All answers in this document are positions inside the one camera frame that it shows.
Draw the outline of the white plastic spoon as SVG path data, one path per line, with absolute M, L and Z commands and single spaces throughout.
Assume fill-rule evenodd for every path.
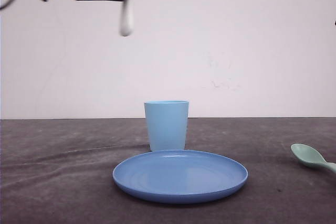
M 130 36 L 134 29 L 132 0 L 123 0 L 121 5 L 119 32 L 123 37 Z

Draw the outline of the light blue plastic cup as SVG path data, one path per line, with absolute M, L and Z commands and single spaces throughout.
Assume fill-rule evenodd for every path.
M 149 101 L 144 104 L 151 151 L 183 150 L 186 143 L 187 101 Z

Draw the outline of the green plastic spoon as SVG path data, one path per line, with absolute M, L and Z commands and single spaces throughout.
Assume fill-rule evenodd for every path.
M 304 166 L 310 168 L 326 168 L 335 173 L 335 163 L 327 162 L 313 147 L 306 144 L 295 143 L 292 144 L 290 148 L 294 156 Z

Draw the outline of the blue plastic plate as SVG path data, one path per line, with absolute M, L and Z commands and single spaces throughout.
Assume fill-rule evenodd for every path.
M 165 204 L 198 204 L 228 197 L 248 178 L 239 162 L 195 150 L 156 151 L 118 164 L 112 178 L 125 193 Z

